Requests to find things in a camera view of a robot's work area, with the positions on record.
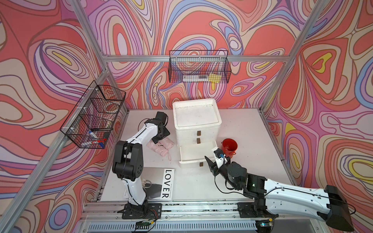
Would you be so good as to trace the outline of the pink umbrella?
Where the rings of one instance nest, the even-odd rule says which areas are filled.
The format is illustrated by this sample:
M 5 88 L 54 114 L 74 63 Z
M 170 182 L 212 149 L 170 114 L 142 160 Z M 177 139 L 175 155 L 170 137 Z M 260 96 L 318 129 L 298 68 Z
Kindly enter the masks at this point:
M 164 138 L 162 140 L 159 140 L 159 143 L 163 147 L 165 147 L 165 149 L 167 149 L 167 150 L 170 150 L 170 149 L 172 149 L 174 147 L 174 142 L 171 139 L 169 139 L 168 137 L 166 137 L 166 138 Z
M 167 157 L 169 161 L 172 160 L 169 150 L 165 148 L 162 144 L 157 143 L 155 144 L 152 140 L 147 143 L 147 147 L 150 148 L 152 151 L 156 152 L 158 155 L 162 157 Z

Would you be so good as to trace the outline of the white three-drawer cabinet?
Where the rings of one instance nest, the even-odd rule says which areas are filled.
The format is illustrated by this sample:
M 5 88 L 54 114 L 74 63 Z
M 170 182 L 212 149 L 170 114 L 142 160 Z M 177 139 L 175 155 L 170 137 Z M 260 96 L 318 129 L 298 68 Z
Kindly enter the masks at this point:
M 205 156 L 214 161 L 216 144 L 222 120 L 214 99 L 173 103 L 176 141 L 180 150 L 182 169 L 197 168 L 206 163 Z

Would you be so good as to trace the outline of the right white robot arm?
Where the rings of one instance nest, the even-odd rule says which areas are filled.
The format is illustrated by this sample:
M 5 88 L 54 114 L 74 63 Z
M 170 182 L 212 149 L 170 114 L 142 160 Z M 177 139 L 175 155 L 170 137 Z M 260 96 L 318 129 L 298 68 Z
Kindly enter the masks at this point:
M 354 231 L 349 204 L 336 186 L 304 188 L 288 185 L 250 174 L 246 168 L 222 155 L 214 159 L 205 158 L 213 176 L 224 178 L 226 194 L 236 193 L 253 200 L 249 205 L 238 204 L 241 217 L 304 216 L 324 221 L 335 230 Z

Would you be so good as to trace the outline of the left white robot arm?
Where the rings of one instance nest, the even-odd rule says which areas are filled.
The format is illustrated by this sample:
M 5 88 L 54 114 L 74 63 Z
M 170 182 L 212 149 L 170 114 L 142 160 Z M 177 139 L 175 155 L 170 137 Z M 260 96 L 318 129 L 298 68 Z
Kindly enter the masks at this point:
M 144 122 L 134 136 L 115 145 L 112 172 L 126 185 L 131 205 L 144 206 L 147 200 L 140 178 L 144 168 L 143 146 L 150 141 L 157 144 L 168 137 L 167 124 L 168 115 L 157 112 L 154 118 Z

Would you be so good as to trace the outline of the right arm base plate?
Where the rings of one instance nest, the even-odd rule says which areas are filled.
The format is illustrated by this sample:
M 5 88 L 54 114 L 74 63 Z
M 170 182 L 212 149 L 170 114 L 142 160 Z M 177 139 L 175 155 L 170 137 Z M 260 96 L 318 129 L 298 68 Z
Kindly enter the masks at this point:
M 279 217 L 278 214 L 270 213 L 265 205 L 256 203 L 237 203 L 240 218 L 272 218 Z

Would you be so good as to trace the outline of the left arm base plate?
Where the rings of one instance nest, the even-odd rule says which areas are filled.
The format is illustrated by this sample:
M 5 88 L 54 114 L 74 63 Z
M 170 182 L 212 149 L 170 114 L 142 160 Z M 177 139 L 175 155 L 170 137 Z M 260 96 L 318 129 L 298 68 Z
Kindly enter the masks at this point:
M 146 203 L 145 205 L 126 204 L 122 213 L 122 219 L 159 219 L 161 217 L 161 203 Z

